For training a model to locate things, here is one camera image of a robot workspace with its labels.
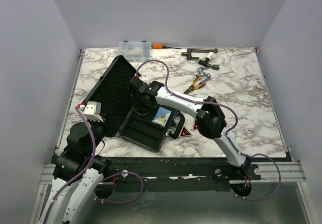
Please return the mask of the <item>blue playing card deck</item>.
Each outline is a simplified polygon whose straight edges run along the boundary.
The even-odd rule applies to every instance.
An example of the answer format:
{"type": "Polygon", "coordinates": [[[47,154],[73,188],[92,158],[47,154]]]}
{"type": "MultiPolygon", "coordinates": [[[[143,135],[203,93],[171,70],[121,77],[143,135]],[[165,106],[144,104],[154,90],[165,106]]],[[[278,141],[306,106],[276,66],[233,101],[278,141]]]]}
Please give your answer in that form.
{"type": "Polygon", "coordinates": [[[161,127],[165,127],[170,118],[171,113],[171,110],[166,109],[164,107],[159,107],[155,116],[152,118],[152,123],[157,124],[161,127]]]}

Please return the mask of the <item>red triangle all-in button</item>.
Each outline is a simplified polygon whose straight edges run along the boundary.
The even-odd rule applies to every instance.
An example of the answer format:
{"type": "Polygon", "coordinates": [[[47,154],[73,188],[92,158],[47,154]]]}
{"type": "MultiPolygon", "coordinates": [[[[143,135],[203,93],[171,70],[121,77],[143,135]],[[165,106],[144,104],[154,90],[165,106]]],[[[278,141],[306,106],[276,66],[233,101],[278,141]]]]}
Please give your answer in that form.
{"type": "Polygon", "coordinates": [[[197,123],[197,120],[194,120],[194,124],[193,124],[193,128],[192,128],[193,131],[195,130],[198,130],[198,123],[197,123]]]}
{"type": "Polygon", "coordinates": [[[191,132],[185,126],[183,126],[181,133],[179,135],[179,138],[190,137],[190,136],[192,136],[191,132]]]}

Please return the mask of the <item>black foam lined carry case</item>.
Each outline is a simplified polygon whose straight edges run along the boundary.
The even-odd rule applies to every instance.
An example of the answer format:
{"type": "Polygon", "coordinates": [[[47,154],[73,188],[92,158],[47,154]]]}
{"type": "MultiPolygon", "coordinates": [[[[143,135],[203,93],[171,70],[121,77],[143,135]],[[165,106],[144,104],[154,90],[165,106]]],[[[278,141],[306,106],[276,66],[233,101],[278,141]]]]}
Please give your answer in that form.
{"type": "MultiPolygon", "coordinates": [[[[118,117],[118,132],[122,138],[142,146],[150,151],[158,152],[166,136],[177,139],[184,126],[182,113],[171,107],[156,105],[140,116],[133,109],[130,91],[127,86],[136,69],[122,55],[116,56],[111,65],[99,78],[83,103],[89,101],[101,103],[101,114],[118,117]],[[165,127],[152,123],[159,107],[171,110],[165,127]]],[[[90,121],[95,142],[99,143],[106,134],[103,122],[90,121]]]]}

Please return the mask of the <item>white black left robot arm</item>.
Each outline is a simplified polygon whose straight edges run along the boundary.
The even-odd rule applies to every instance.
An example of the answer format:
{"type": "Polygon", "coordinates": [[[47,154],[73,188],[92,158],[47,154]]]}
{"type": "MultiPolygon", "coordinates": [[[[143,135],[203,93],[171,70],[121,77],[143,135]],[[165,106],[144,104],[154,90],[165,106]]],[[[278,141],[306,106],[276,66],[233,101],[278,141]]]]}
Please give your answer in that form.
{"type": "Polygon", "coordinates": [[[76,222],[98,183],[113,173],[111,161],[95,150],[105,136],[115,136],[120,120],[103,116],[102,122],[79,122],[70,128],[66,148],[53,161],[50,195],[39,223],[76,222]]]}

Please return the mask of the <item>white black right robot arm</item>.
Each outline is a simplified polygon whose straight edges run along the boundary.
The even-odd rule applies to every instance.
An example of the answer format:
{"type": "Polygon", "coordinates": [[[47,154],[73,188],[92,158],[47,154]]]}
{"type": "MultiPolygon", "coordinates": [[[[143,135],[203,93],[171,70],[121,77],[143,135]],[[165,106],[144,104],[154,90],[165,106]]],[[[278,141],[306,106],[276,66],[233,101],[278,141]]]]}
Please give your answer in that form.
{"type": "Polygon", "coordinates": [[[162,83],[151,84],[133,77],[128,83],[133,106],[140,114],[145,114],[156,105],[171,107],[186,113],[196,120],[199,133],[213,140],[227,157],[231,173],[236,179],[244,179],[250,173],[251,159],[231,136],[227,128],[222,104],[213,97],[207,99],[194,98],[169,89],[162,83]]]}

